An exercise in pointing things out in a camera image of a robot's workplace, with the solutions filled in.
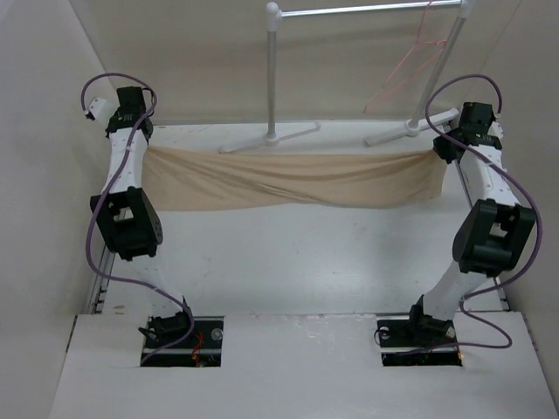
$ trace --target white metal stand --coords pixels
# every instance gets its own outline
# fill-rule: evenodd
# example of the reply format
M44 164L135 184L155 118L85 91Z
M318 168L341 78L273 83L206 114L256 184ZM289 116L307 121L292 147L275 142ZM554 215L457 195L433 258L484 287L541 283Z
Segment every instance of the white metal stand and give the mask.
M318 122L314 124L309 124L308 129L302 131L294 130L288 132L282 129L282 133L278 134L276 131L276 57L277 57L277 32L279 22L283 18L288 17L309 17L309 16L320 16L320 15L332 15L332 14L346 14L346 13L360 13L360 12L373 12L373 11L398 11L398 10L422 10L429 2L413 2L413 3L395 3L395 4L376 4L370 6L356 6L356 7L338 7L333 9L316 9L316 10L296 10L296 11L282 11L280 7L274 3L270 2L266 5L267 14L267 101L268 101L268 130L266 134L259 138L252 138L246 141L240 141L233 144L224 145L219 149L220 153L232 153L235 151L244 151L251 148L256 148L262 145L275 146L280 141L289 140L292 138L300 137L302 135L311 134L321 129L321 125ZM459 18L452 28L451 36L449 36L446 42L445 49L438 60L437 66L433 71L431 80L428 86L425 88L424 95L418 104L418 109L414 113L411 120L405 122L402 127L390 131L386 134L375 136L366 139L366 143L369 145L378 144L381 142L391 141L396 138L403 137L405 135L418 135L420 131L428 128L425 120L419 120L421 113L423 112L424 106L427 100L431 97L432 91L437 84L438 77L442 72L446 60L450 55L454 42L458 38L462 24L469 15L469 11L473 6L473 0L438 0L431 3L429 6L432 9L447 9L460 7ZM445 123L449 120L454 119L458 116L458 110L452 109L446 113L441 113L432 117L432 120L436 124Z
M445 42L445 47L443 49L443 52L438 58L437 64L433 69L433 73L431 74L431 77L427 82L427 86L425 86L423 94L421 95L421 99L419 100L418 106L416 107L416 110L413 113L411 119L407 120L401 126L396 127L390 131L367 137L365 139L366 145L375 146L377 144L383 144L385 142L397 140L398 138L402 138L405 136L415 137L419 135L421 131L424 131L425 129L429 128L429 125L427 124L425 118L423 119L420 118L424 115L427 101L432 96L435 87L437 86L438 79L440 78L440 75L445 69L446 62L448 61L448 58L452 53L452 48L456 44L459 34L462 31L462 26L464 26L466 19L470 16L470 13L472 12L474 3L475 0L462 0L462 2L460 3L459 14L456 17L451 32L448 35L448 39ZM453 120L458 115L459 115L458 109L453 108L450 111L446 111L432 116L431 120L435 125L440 125L450 120Z

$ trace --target fabric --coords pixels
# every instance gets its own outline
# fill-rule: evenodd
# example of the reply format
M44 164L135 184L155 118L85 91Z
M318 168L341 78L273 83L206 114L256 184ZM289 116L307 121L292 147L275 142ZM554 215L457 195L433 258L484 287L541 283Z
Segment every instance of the fabric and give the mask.
M156 210L281 203L388 208L440 195L446 164L429 150L393 155L221 155L149 147L142 186Z

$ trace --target white tabletop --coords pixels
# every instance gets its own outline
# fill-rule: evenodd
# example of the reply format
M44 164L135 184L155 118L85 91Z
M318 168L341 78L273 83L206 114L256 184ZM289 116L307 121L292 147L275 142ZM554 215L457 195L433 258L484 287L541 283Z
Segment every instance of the white tabletop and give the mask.
M79 316L50 418L557 419L522 316L481 316L514 344L463 347L463 367L383 367L373 315L228 316L213 368L138 367L145 316ZM455 324L459 340L504 340Z

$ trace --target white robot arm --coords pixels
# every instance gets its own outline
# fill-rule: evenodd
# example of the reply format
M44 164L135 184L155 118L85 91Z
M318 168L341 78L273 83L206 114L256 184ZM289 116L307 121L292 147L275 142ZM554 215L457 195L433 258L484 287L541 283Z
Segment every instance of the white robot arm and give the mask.
M491 105L465 103L459 126L448 135L502 168L503 134ZM472 209L454 238L449 268L412 306L408 320L390 322L384 347L432 347L454 339L452 320L460 302L487 278L516 266L535 224L534 210L523 207L480 158L440 137L434 140L434 150L447 163L457 162Z
M134 124L146 112L143 90L140 87L122 87L116 92L118 108L104 99L95 98L86 116L105 127L111 141L111 162L104 188L121 165L125 152L129 151L126 166L101 207L97 225L107 248L118 253L122 259L131 261L144 255L155 256L163 234L159 217L141 188L141 164L153 132L149 119L143 121L127 148ZM91 197L92 210L99 200L100 195ZM121 216L121 212L126 212L127 216Z

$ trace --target white enclosure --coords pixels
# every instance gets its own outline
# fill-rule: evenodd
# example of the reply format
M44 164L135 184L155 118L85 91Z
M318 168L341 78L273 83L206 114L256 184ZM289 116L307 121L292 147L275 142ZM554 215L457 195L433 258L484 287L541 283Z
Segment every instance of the white enclosure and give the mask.
M364 3L394 2L279 1L283 10ZM46 418L53 407L52 419L141 417L142 412L151 418L161 415L158 405L137 401L149 401L154 391L169 403L170 414L184 416L178 404L184 400L181 386L191 388L194 381L199 386L195 396L204 400L216 377L224 380L221 389L227 395L227 410L214 412L221 416L436 417L449 401L452 417L556 417L545 386L547 381L557 401L556 0L478 0L442 76L485 72L504 92L504 165L535 196L545 226L534 269L507 291L532 336L522 316L504 313L502 295L493 293L469 308L490 311L484 315L513 335L512 348L465 349L465 367L458 371L392 373L380 366L369 339L374 316L360 313L406 311L445 270L449 243L467 212L450 167L438 200L394 214L295 205L229 215L161 214L166 235L162 258L173 281L196 311L229 315L220 370L135 367L141 345L135 328L144 324L154 302L163 304L142 289L111 284L104 314L80 316L71 338L74 316L87 311L91 291L92 273L84 256L89 197L106 180L109 156L105 133L79 109L80 88L104 71L129 72L147 81L159 94L155 121L168 124L156 130L159 144L217 149L235 136L261 134L265 130L259 123L266 118L265 4L0 0L0 417ZM424 38L444 38L455 13L429 12ZM278 35L278 116L322 120L327 129L307 142L295 140L266 151L322 153L326 150L317 144L331 141L329 152L365 152L357 139L391 122L375 125L362 119L409 117L429 69L371 115L364 116L362 109L412 45L420 17L421 12L410 11L284 22ZM422 47L401 79L432 53ZM103 80L89 94L114 100L114 87L125 83ZM460 106L463 100L494 97L482 84L465 83L443 95L435 110ZM247 121L258 123L199 125ZM177 122L195 125L171 125ZM342 137L346 142L336 146ZM415 140L366 152L424 148L431 137ZM401 215L413 223L398 222ZM280 220L277 230L270 228L270 217ZM239 227L232 227L233 221ZM251 230L254 223L258 230ZM264 233L274 237L271 244L262 244ZM246 249L238 246L239 237L251 239ZM102 248L96 236L96 259ZM273 258L263 258L267 252ZM230 256L209 260L211 253ZM113 272L126 269L116 261ZM179 278L187 273L191 276ZM349 316L293 316L309 313ZM498 339L483 325L461 316L457 322L469 340ZM249 340L256 333L260 340ZM284 340L298 351L283 348ZM271 354L277 363L266 358ZM236 387L231 383L237 374L269 386L244 382ZM315 382L315 396L297 386L309 388ZM395 403L387 406L393 401L387 382L407 388L411 402L402 409ZM173 390L165 393L170 383ZM358 386L355 393L349 391L351 383ZM293 409L276 404L268 390L292 400ZM89 395L107 402L99 405Z

